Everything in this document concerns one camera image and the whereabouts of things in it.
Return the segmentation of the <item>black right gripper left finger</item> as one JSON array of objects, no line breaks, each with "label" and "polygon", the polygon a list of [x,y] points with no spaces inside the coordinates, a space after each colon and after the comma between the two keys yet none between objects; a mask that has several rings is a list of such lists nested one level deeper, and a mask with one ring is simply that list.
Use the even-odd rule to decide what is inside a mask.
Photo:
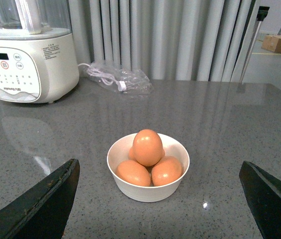
[{"label": "black right gripper left finger", "polygon": [[60,239],[73,207],[80,164],[70,159],[0,210],[0,239]]}]

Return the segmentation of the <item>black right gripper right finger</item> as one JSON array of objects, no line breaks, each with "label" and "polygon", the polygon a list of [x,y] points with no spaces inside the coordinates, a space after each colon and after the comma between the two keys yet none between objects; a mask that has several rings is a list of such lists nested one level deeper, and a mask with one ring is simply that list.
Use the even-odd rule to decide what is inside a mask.
[{"label": "black right gripper right finger", "polygon": [[281,239],[281,180],[244,161],[239,172],[248,207],[264,239]]}]

